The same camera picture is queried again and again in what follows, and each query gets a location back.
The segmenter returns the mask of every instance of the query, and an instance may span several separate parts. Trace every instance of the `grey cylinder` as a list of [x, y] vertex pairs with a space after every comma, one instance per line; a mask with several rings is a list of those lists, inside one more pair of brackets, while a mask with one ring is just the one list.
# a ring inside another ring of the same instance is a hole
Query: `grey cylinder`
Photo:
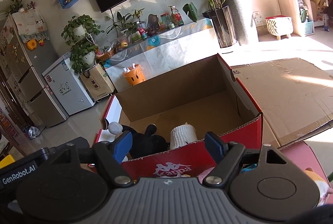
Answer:
[[240, 45], [259, 42], [255, 23], [252, 20], [252, 9], [247, 0], [226, 0], [234, 22], [237, 40]]

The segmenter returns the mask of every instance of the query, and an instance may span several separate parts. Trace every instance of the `wall outlet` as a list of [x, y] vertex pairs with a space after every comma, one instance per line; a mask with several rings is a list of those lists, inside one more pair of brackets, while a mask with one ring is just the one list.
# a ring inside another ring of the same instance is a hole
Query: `wall outlet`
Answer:
[[256, 27], [263, 26], [262, 19], [261, 19], [259, 11], [258, 12], [253, 12], [253, 19], [254, 19]]

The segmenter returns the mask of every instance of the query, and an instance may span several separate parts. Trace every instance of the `stool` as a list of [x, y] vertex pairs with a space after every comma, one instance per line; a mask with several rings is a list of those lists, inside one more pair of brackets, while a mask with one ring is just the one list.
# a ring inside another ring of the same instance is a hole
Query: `stool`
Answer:
[[271, 35], [276, 36], [277, 40], [281, 40], [281, 35], [287, 35], [288, 38], [294, 32], [291, 17], [274, 16], [266, 17], [267, 30]]

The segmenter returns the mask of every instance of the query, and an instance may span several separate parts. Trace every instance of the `fridge cover cloth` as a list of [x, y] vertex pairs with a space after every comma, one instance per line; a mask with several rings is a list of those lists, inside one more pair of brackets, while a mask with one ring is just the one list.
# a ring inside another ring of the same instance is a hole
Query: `fridge cover cloth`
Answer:
[[17, 12], [12, 16], [22, 42], [27, 43], [32, 39], [37, 41], [50, 39], [44, 19], [37, 9]]

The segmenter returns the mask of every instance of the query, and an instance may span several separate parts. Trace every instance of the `white knitted toy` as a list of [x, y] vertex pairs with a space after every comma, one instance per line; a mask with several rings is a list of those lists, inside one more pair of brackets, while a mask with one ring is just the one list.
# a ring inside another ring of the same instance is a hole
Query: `white knitted toy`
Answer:
[[198, 140], [195, 128], [190, 124], [183, 124], [175, 127], [170, 133], [170, 150], [183, 147]]
[[123, 132], [123, 126], [120, 123], [112, 122], [108, 126], [108, 130], [113, 135], [118, 135]]

